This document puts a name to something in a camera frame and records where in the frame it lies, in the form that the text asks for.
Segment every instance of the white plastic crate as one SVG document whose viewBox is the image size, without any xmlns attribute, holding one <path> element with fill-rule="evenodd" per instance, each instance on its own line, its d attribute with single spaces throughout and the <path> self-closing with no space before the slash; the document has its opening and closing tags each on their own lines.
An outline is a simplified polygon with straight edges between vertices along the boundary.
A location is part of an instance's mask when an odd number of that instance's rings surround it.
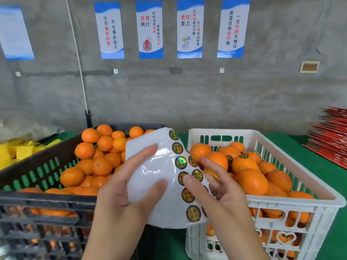
<svg viewBox="0 0 347 260">
<path fill-rule="evenodd" d="M 228 146 L 233 141 L 243 143 L 247 151 L 257 152 L 263 161 L 269 161 L 286 172 L 293 180 L 292 190 L 304 191 L 316 198 L 310 200 L 247 195 L 249 207 L 257 208 L 254 225 L 257 231 L 266 233 L 263 246 L 271 259 L 293 259 L 288 258 L 287 254 L 294 253 L 295 260 L 314 260 L 338 209 L 346 205 L 345 198 L 255 130 L 190 129 L 188 150 L 200 142 L 210 145 L 212 151 L 217 151 L 219 147 Z M 280 219 L 262 218 L 259 217 L 260 208 L 282 210 L 284 214 Z M 289 211 L 311 213 L 307 225 L 301 226 L 297 217 L 293 227 L 286 227 Z M 276 243 L 270 239 L 273 230 L 279 231 Z M 278 238 L 282 234 L 291 240 L 281 242 Z M 301 242 L 292 246 L 291 243 L 297 237 L 301 237 Z M 218 239 L 206 236 L 206 224 L 187 228 L 185 247 L 186 253 L 193 260 L 228 259 Z"/>
</svg>

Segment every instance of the white cable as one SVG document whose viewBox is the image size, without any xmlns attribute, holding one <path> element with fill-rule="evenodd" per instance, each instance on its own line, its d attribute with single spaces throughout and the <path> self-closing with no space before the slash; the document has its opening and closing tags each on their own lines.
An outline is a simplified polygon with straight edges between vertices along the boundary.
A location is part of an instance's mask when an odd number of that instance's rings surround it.
<svg viewBox="0 0 347 260">
<path fill-rule="evenodd" d="M 81 61 L 80 61 L 80 56 L 78 54 L 78 48 L 77 48 L 77 42 L 76 42 L 76 36 L 75 36 L 75 30 L 74 26 L 72 24 L 72 17 L 70 13 L 70 7 L 69 7 L 69 2 L 66 0 L 66 6 L 67 6 L 67 11 L 69 12 L 69 18 L 70 18 L 70 25 L 71 25 L 71 30 L 72 30 L 72 35 L 74 37 L 74 42 L 75 42 L 75 48 L 76 48 L 76 54 L 77 54 L 77 60 L 78 60 L 78 67 L 80 68 L 80 75 L 81 75 L 81 82 L 82 82 L 82 88 L 83 88 L 83 96 L 84 96 L 84 103 L 86 105 L 86 112 L 88 113 L 88 106 L 87 106 L 87 99 L 86 99 L 86 91 L 84 89 L 84 81 L 83 81 L 83 74 L 82 74 L 82 68 L 81 68 Z"/>
</svg>

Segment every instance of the blue and white poster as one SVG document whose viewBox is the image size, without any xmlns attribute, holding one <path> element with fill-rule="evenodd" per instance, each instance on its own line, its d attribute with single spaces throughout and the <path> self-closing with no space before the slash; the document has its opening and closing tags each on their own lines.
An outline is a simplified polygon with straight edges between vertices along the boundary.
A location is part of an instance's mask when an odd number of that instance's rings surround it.
<svg viewBox="0 0 347 260">
<path fill-rule="evenodd" d="M 223 0 L 217 58 L 243 57 L 250 0 Z"/>
<path fill-rule="evenodd" d="M 202 57 L 204 0 L 177 0 L 177 58 Z"/>
<path fill-rule="evenodd" d="M 140 59 L 163 59 L 162 1 L 135 1 Z"/>
<path fill-rule="evenodd" d="M 0 44 L 7 60 L 34 60 L 21 8 L 0 5 Z"/>
<path fill-rule="evenodd" d="M 120 5 L 118 2 L 95 2 L 102 59 L 124 59 L 124 43 Z"/>
</svg>

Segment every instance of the wall switch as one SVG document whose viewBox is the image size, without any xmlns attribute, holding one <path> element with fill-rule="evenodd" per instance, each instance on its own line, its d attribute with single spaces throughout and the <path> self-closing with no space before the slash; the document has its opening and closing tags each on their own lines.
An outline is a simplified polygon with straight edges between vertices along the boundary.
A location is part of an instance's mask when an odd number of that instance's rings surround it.
<svg viewBox="0 0 347 260">
<path fill-rule="evenodd" d="M 302 74 L 315 74 L 318 73 L 320 61 L 302 61 L 300 72 Z"/>
</svg>

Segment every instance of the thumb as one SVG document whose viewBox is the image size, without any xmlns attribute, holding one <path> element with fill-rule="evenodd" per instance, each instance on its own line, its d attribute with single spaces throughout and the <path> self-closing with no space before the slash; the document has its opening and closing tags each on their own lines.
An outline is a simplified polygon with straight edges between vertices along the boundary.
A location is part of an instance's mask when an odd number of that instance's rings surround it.
<svg viewBox="0 0 347 260">
<path fill-rule="evenodd" d="M 208 216 L 219 209 L 220 204 L 218 201 L 210 195 L 205 186 L 195 177 L 189 174 L 184 175 L 183 183 L 187 190 L 201 203 Z"/>
<path fill-rule="evenodd" d="M 167 180 L 161 179 L 157 181 L 155 184 L 152 185 L 152 187 L 150 187 L 146 195 L 140 201 L 137 201 L 133 205 L 136 206 L 147 219 L 153 211 L 154 207 L 163 197 L 167 187 Z"/>
</svg>

